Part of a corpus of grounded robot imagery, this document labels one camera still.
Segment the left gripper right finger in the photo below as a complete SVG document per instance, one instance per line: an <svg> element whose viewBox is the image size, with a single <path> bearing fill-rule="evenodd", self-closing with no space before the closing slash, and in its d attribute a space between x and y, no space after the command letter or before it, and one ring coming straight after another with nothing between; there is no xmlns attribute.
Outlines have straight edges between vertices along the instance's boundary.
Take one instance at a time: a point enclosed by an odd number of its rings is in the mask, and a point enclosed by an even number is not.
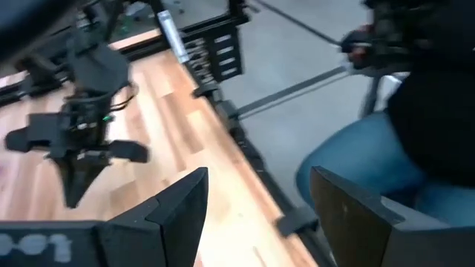
<svg viewBox="0 0 475 267"><path fill-rule="evenodd" d="M321 166L311 187L338 266L474 267L472 226L448 225Z"/></svg>

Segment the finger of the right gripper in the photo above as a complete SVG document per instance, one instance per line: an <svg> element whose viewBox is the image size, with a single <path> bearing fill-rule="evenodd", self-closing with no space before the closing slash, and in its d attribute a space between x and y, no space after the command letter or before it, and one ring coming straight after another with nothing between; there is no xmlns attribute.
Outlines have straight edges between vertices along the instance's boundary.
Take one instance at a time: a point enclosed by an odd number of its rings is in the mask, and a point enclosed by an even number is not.
<svg viewBox="0 0 475 267"><path fill-rule="evenodd" d="M5 148L27 153L46 151L46 158L53 161L62 179L66 206L75 208L80 201L79 156L80 149L73 140L78 130L75 119L60 113L33 113L27 125L7 133Z"/></svg>
<svg viewBox="0 0 475 267"><path fill-rule="evenodd" d="M147 163L148 148L139 142L114 140L83 148L73 157L72 207L79 204L86 191L102 171L111 165L113 158L129 162Z"/></svg>

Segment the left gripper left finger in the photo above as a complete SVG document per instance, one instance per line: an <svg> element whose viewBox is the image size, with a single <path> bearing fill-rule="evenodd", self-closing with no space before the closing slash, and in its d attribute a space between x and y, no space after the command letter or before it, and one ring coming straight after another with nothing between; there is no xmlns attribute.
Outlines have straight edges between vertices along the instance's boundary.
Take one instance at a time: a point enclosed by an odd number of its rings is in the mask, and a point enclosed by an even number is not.
<svg viewBox="0 0 475 267"><path fill-rule="evenodd" d="M1 267L192 267L208 192L200 167L107 221L3 221Z"/></svg>

